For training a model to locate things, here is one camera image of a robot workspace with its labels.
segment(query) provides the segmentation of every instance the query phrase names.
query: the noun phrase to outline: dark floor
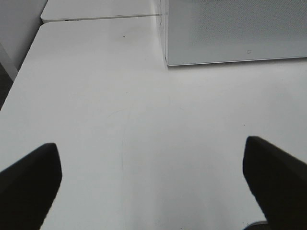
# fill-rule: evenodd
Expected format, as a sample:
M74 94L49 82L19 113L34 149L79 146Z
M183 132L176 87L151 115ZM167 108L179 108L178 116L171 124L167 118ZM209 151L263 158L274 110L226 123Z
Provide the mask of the dark floor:
M0 110L3 106L6 96L8 95L11 89L12 84L13 84L13 81L7 75L4 68L0 64Z

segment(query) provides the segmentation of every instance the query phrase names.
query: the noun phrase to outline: white desk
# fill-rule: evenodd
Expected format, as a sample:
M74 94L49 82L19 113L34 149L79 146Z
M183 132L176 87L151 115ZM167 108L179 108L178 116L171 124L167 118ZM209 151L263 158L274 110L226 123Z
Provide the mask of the white desk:
M0 112L0 169L56 142L44 230L240 230L259 135L307 161L307 62L167 69L154 17L47 23Z
M41 18L44 23L148 16L156 14L157 0L48 0Z

